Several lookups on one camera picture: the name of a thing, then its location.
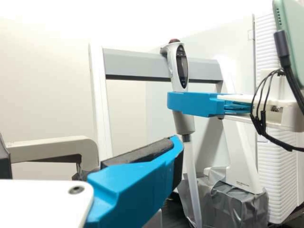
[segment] cable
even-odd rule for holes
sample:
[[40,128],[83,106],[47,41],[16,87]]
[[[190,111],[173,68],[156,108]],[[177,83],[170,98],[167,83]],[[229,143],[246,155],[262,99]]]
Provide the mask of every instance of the cable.
[[[291,62],[290,62],[290,58],[289,58],[289,49],[288,49],[288,44],[287,44],[287,39],[286,39],[286,34],[283,30],[278,31],[274,34],[275,36],[275,46],[276,46],[276,51],[278,54],[278,57],[280,58],[280,62],[281,62],[281,66],[283,69],[277,69],[272,71],[268,76],[266,76],[258,85],[258,87],[255,90],[255,94],[253,96],[252,102],[251,102],[251,107],[250,107],[250,118],[252,120],[252,123],[257,131],[257,133],[259,135],[264,136],[266,139],[268,139],[270,142],[284,148],[287,151],[292,151],[292,150],[297,150],[300,152],[304,152],[304,148],[301,147],[296,147],[296,146],[292,146],[289,145],[283,141],[280,141],[276,138],[274,138],[273,136],[269,135],[266,132],[266,105],[267,105],[267,101],[268,101],[268,97],[270,94],[270,88],[271,88],[271,83],[272,83],[272,79],[274,77],[275,74],[277,74],[278,76],[286,76],[286,79],[288,81],[288,84],[297,100],[297,103],[304,115],[304,97],[301,93],[301,89],[298,85],[298,82],[293,74],[293,71],[291,69]],[[258,116],[259,113],[259,108],[260,108],[260,104],[261,104],[261,100],[262,100],[262,96],[263,96],[263,90],[265,87],[265,84],[268,80],[268,78],[270,78],[269,81],[269,85],[268,85],[268,91],[265,97],[265,101],[264,101],[264,107],[263,110],[260,112],[260,117]],[[258,105],[256,107],[256,116],[253,116],[253,106],[254,106],[254,100],[256,98],[256,95],[261,88],[261,92],[260,92],[260,99],[258,101]]]
[[280,30],[275,32],[274,38],[275,38],[276,52],[280,59],[281,66],[284,69],[289,86],[302,111],[302,114],[304,115],[304,97],[301,93],[301,89],[291,69],[290,54],[289,54],[288,42],[285,31]]

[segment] white wall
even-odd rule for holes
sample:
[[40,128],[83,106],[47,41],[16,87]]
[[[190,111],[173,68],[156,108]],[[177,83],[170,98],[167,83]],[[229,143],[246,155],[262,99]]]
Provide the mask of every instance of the white wall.
[[[148,51],[172,37],[241,18],[265,2],[270,0],[5,1],[0,8],[0,131],[4,139],[93,137],[90,38],[99,38],[109,48]],[[182,18],[175,23],[172,19],[181,12]],[[114,154],[145,144],[145,83],[111,81],[107,88]],[[15,177],[28,177],[24,170],[33,171],[33,166],[15,165]],[[35,166],[33,177],[41,178],[39,170],[46,165]],[[60,166],[61,171],[68,177],[74,166]]]

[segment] white stand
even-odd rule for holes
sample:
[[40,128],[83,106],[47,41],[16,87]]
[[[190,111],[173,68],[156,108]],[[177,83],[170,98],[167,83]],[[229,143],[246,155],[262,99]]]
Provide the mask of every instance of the white stand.
[[[220,66],[228,66],[222,61],[219,61]],[[221,70],[224,79],[222,92],[235,93],[229,69],[222,68]],[[253,194],[262,193],[263,188],[243,123],[225,119],[222,122],[230,158],[230,165],[226,168],[226,177],[222,181]],[[205,168],[204,174],[208,175],[210,169],[210,167]]]

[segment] black screw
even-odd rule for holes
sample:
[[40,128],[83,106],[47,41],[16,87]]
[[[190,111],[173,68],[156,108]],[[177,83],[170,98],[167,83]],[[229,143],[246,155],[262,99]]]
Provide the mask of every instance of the black screw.
[[75,194],[79,194],[81,193],[85,188],[82,187],[82,186],[75,186],[75,187],[72,187],[68,193],[72,194],[72,195],[75,195]]

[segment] white ventilated panel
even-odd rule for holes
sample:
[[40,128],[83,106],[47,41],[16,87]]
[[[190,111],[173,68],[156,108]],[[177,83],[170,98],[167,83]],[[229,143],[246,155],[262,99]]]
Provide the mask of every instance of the white ventilated panel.
[[[256,85],[262,79],[261,70],[279,68],[272,12],[256,15]],[[296,145],[296,133],[268,128],[275,138]],[[287,152],[268,140],[257,142],[258,172],[262,186],[269,195],[269,221],[282,223],[298,205],[297,153]]]

